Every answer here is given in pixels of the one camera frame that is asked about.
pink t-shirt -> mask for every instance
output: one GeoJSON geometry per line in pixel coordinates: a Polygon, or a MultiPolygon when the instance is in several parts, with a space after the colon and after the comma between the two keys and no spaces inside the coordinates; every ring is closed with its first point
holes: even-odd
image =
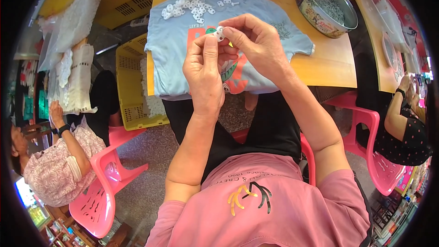
{"type": "Polygon", "coordinates": [[[369,227],[351,170],[329,174],[316,188],[291,157],[252,153],[221,163],[187,203],[163,203],[146,247],[351,247],[369,227]]]}

left hand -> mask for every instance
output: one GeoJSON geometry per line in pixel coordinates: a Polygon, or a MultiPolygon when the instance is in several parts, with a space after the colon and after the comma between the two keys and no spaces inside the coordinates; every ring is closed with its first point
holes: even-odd
{"type": "Polygon", "coordinates": [[[63,110],[61,105],[59,105],[59,101],[52,101],[51,106],[49,107],[49,116],[57,129],[60,129],[65,125],[62,113],[63,110]]]}
{"type": "Polygon", "coordinates": [[[194,114],[216,117],[224,103],[221,66],[225,61],[238,59],[238,49],[229,40],[219,42],[212,35],[204,35],[192,42],[183,64],[183,74],[189,84],[194,114]]]}

right hand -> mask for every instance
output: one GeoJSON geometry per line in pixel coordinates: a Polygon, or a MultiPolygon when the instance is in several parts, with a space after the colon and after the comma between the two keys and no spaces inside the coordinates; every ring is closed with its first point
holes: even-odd
{"type": "Polygon", "coordinates": [[[57,129],[65,125],[62,114],[63,110],[61,105],[59,105],[59,101],[52,101],[49,107],[49,116],[57,129]]]}
{"type": "Polygon", "coordinates": [[[398,88],[407,93],[407,91],[410,88],[410,83],[411,83],[410,76],[409,75],[405,75],[401,79],[401,82],[399,83],[399,87],[398,88]]]}
{"type": "Polygon", "coordinates": [[[286,74],[295,75],[273,26],[252,14],[242,14],[219,25],[224,26],[222,33],[233,47],[239,48],[259,74],[274,84],[282,82],[286,74]]]}

pink patterned shirt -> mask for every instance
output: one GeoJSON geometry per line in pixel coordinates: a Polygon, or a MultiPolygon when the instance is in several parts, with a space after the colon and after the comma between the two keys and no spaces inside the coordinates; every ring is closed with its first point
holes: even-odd
{"type": "MultiPolygon", "coordinates": [[[[72,134],[89,159],[106,148],[85,118],[72,134]]],[[[74,201],[96,178],[93,170],[82,178],[75,175],[77,170],[74,157],[60,138],[53,146],[30,156],[23,177],[39,199],[49,206],[59,207],[74,201]]]]}

pink plastic chair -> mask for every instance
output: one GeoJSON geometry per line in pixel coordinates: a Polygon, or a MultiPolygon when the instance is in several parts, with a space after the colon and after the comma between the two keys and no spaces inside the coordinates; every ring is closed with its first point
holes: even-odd
{"type": "Polygon", "coordinates": [[[113,224],[114,195],[148,169],[148,164],[133,170],[125,169],[120,163],[116,148],[145,130],[126,131],[123,126],[109,127],[110,146],[90,160],[97,178],[91,183],[86,194],[80,194],[69,204],[69,211],[74,220],[97,238],[103,238],[113,224]]]}
{"type": "Polygon", "coordinates": [[[356,91],[349,91],[325,103],[339,108],[353,110],[351,130],[349,134],[343,138],[345,150],[359,155],[366,160],[367,169],[375,187],[381,194],[388,196],[401,179],[404,166],[393,164],[379,153],[374,152],[375,137],[380,123],[380,116],[375,111],[356,107],[356,97],[356,91]],[[364,123],[370,131],[366,149],[355,139],[356,126],[359,123],[364,123]]]}
{"type": "MultiPolygon", "coordinates": [[[[249,133],[248,129],[243,129],[240,131],[236,131],[232,133],[233,138],[238,143],[244,143],[247,139],[247,134],[249,133]]],[[[300,133],[300,145],[302,146],[302,152],[306,156],[306,160],[308,161],[308,173],[310,177],[310,184],[312,186],[316,185],[316,164],[314,162],[314,153],[311,150],[311,146],[306,140],[305,136],[300,133]]]]}

